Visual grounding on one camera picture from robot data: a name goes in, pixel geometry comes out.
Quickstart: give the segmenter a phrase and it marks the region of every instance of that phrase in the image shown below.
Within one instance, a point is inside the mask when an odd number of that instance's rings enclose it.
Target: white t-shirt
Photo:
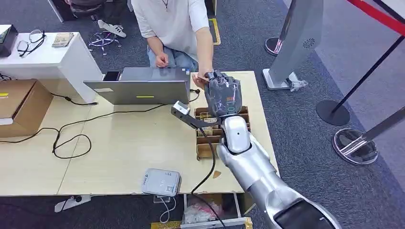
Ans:
[[[132,0],[132,6],[143,37],[157,36],[198,61],[195,32],[209,27],[204,0]]]

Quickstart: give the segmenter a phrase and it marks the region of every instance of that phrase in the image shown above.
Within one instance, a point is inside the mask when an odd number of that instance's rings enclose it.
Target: eyeglasses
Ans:
[[[22,52],[22,53],[19,54],[20,57],[23,57],[25,54],[28,55],[31,52],[38,49],[43,44],[43,42],[45,41],[45,37],[46,37],[45,31],[34,30],[34,31],[30,32],[30,35],[28,37],[30,39],[30,42],[26,42],[26,41],[21,40],[17,44],[17,51]],[[33,49],[29,50],[30,45],[35,44],[35,43],[36,43],[36,46]]]

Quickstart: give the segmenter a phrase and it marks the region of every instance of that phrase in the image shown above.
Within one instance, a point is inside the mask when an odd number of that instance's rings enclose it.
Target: red rope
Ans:
[[[363,0],[347,0],[347,1],[353,4],[355,7],[361,9],[370,17],[379,21],[381,24],[405,36],[405,24],[377,10],[376,8],[374,8],[373,6],[371,6],[370,4],[368,4]]]

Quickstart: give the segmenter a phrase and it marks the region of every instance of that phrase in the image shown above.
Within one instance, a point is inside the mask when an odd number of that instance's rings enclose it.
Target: silver laptop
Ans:
[[[124,68],[108,81],[83,83],[114,105],[189,103],[190,71],[184,68]]]

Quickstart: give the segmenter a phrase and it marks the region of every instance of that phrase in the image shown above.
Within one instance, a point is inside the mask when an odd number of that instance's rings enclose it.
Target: plastic bag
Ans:
[[[223,213],[221,205],[216,205],[214,202],[211,202],[210,205],[218,215]],[[183,222],[185,224],[208,222],[215,219],[213,211],[202,202],[196,202],[184,210]]]

